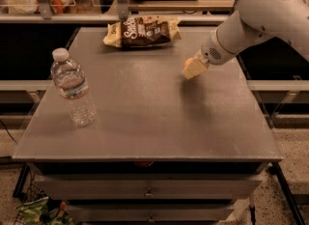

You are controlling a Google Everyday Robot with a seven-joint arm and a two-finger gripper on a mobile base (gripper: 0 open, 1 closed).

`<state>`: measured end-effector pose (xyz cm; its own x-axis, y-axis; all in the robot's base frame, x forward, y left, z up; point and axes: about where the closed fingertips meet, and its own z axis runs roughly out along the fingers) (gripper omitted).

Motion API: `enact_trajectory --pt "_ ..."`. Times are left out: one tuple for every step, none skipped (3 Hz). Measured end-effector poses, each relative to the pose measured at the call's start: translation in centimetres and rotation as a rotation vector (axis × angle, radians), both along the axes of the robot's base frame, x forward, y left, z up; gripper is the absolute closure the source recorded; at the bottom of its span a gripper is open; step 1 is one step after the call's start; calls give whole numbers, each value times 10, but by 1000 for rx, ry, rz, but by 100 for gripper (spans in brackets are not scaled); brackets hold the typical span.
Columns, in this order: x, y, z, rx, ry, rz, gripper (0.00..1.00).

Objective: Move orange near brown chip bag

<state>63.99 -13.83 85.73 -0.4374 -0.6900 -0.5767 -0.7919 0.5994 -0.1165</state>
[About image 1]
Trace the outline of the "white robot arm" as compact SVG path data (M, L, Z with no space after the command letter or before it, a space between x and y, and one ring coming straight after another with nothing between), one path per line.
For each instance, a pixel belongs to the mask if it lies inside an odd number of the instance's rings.
M278 38L309 60L308 0L239 0L238 9L203 40L184 62L182 76L194 78L223 65L248 47Z

